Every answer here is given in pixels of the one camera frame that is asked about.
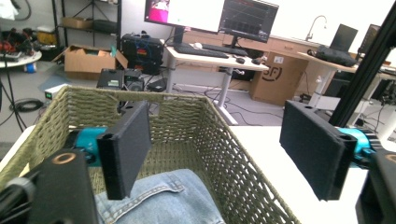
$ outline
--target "wall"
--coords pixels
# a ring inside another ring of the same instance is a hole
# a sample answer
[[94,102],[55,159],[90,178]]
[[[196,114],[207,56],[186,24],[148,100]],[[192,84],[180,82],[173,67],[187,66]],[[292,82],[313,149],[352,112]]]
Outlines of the wall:
[[[25,15],[26,5],[24,0],[16,1],[23,7],[21,16]],[[21,29],[24,27],[36,28],[39,25],[53,26],[51,0],[28,1],[32,5],[32,17],[28,21],[6,21],[0,19],[3,30],[11,27]],[[324,15],[327,18],[327,29],[323,29],[324,20],[322,18],[318,19],[313,27],[314,37],[312,41],[330,45],[338,25],[343,23],[359,30],[349,50],[351,52],[357,51],[370,23],[381,25],[394,4],[394,0],[377,1],[379,4],[374,4],[373,1],[361,0],[332,0],[326,2],[318,0],[267,0],[267,2],[279,5],[279,11],[272,31],[273,35],[304,39],[314,18],[318,15]],[[79,11],[81,6],[86,5],[88,1],[65,0],[65,3],[70,10],[68,13],[75,13]],[[167,38],[171,32],[170,27],[143,22],[144,5],[145,0],[122,1],[122,34],[140,33],[145,30],[151,36]],[[106,14],[113,15],[113,17],[110,16],[110,19],[115,18],[114,9],[108,10],[106,7],[104,11]],[[79,35],[78,32],[74,32],[74,38],[71,38],[69,42],[83,40],[90,44],[91,40],[89,38],[83,38]],[[106,36],[103,36],[103,39],[103,45],[111,44],[111,40],[106,39]],[[396,52],[392,52],[389,55],[389,61],[396,65]]]

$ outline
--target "denim fabric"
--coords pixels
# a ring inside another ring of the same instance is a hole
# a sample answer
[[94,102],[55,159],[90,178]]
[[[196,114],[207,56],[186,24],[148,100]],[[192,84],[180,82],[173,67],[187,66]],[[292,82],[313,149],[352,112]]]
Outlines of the denim fabric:
[[140,179],[122,201],[105,192],[95,200],[100,223],[225,223],[204,183],[186,169]]

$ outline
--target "faucet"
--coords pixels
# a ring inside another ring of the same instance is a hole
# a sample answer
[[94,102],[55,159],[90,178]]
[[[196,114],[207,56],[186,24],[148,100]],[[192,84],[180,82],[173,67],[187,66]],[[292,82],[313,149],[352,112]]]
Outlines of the faucet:
[[305,41],[308,41],[309,39],[312,39],[312,37],[314,36],[314,34],[311,34],[311,31],[312,31],[312,28],[313,28],[314,25],[315,25],[315,22],[316,22],[317,19],[320,18],[320,17],[323,17],[323,18],[324,18],[324,20],[325,20],[324,28],[326,29],[326,24],[327,24],[327,19],[326,19],[326,17],[323,16],[323,15],[320,15],[320,16],[316,17],[316,18],[314,19],[314,22],[312,22],[311,29],[309,29],[309,32],[308,32],[308,34],[306,35]]

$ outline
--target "monitor screen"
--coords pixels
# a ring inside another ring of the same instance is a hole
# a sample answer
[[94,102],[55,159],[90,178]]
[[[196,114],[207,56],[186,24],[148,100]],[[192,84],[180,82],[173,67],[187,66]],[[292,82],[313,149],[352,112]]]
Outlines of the monitor screen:
[[358,30],[345,26],[344,24],[340,24],[334,38],[332,39],[330,48],[349,52],[350,46],[352,45],[357,33]]
[[146,0],[145,21],[217,33],[224,0]]
[[380,26],[370,24],[369,28],[367,29],[366,36],[361,43],[361,47],[359,48],[359,53],[367,53],[370,46],[373,44],[376,33],[378,33]]
[[266,43],[278,6],[261,0],[227,0],[219,32]]

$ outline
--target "wicker basket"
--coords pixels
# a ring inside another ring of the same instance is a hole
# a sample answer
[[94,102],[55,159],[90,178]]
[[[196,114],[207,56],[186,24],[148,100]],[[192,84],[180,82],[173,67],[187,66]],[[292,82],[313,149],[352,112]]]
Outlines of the wicker basket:
[[[228,223],[300,223],[205,97],[135,91],[63,88],[0,174],[0,189],[29,163],[34,167],[62,148],[70,126],[111,126],[119,101],[158,104],[150,115],[153,148],[139,178],[181,168],[202,178]],[[95,193],[105,190],[91,169]]]

